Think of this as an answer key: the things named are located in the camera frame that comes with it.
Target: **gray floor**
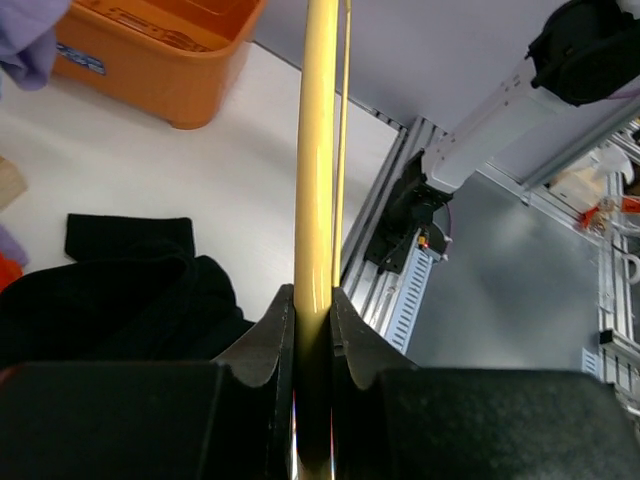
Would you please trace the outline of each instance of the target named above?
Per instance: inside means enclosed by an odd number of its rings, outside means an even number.
[[[580,369],[583,347],[597,347],[596,247],[479,174],[451,211],[450,260],[429,280],[409,358]]]

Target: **black cloth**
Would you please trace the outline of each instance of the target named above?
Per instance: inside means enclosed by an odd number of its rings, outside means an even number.
[[[77,263],[0,294],[0,368],[44,360],[207,360],[251,323],[191,220],[69,215]]]

